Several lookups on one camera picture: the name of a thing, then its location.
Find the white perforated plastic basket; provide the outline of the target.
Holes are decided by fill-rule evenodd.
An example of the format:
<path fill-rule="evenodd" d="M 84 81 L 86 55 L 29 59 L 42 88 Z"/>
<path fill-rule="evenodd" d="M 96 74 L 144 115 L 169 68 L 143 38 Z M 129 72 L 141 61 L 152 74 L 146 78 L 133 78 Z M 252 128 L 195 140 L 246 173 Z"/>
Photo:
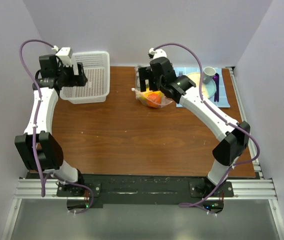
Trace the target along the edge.
<path fill-rule="evenodd" d="M 83 65 L 85 86 L 63 87 L 60 98 L 72 104 L 105 102 L 110 92 L 110 55 L 106 51 L 85 51 L 73 54 Z"/>

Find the clear zip top bag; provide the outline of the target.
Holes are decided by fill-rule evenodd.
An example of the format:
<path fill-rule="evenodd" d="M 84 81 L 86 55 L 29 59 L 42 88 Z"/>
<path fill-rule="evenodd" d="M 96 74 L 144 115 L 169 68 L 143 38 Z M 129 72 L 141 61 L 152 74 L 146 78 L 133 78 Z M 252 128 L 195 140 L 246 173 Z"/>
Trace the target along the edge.
<path fill-rule="evenodd" d="M 148 79 L 145 80 L 146 91 L 142 91 L 138 68 L 135 67 L 134 70 L 135 87 L 131 88 L 131 91 L 135 93 L 135 98 L 139 100 L 144 106 L 155 109 L 161 109 L 173 102 L 171 99 L 165 97 L 165 95 L 160 90 L 150 90 Z"/>

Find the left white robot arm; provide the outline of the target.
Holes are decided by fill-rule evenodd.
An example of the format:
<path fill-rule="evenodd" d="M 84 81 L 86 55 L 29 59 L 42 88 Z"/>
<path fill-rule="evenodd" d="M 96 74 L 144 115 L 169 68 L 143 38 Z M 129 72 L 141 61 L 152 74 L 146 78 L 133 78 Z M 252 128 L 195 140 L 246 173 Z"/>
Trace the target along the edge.
<path fill-rule="evenodd" d="M 32 75 L 33 106 L 23 134 L 14 139 L 15 147 L 28 170 L 37 171 L 41 196 L 46 195 L 46 182 L 56 177 L 74 196 L 81 196 L 86 184 L 81 173 L 64 158 L 63 149 L 53 137 L 52 125 L 60 92 L 65 87 L 83 87 L 88 79 L 83 65 L 70 53 L 42 55 L 40 69 Z"/>

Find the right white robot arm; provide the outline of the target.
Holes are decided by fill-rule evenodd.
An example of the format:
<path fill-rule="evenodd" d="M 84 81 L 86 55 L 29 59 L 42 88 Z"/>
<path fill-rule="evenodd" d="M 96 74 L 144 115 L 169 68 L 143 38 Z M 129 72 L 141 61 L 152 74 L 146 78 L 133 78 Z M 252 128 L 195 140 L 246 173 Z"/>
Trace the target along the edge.
<path fill-rule="evenodd" d="M 249 143 L 251 127 L 225 114 L 202 94 L 201 86 L 190 74 L 177 75 L 168 58 L 161 56 L 150 61 L 149 66 L 137 68 L 141 93 L 160 91 L 198 117 L 219 141 L 213 149 L 213 165 L 199 190 L 204 197 L 217 196 L 229 171 L 237 163 Z"/>

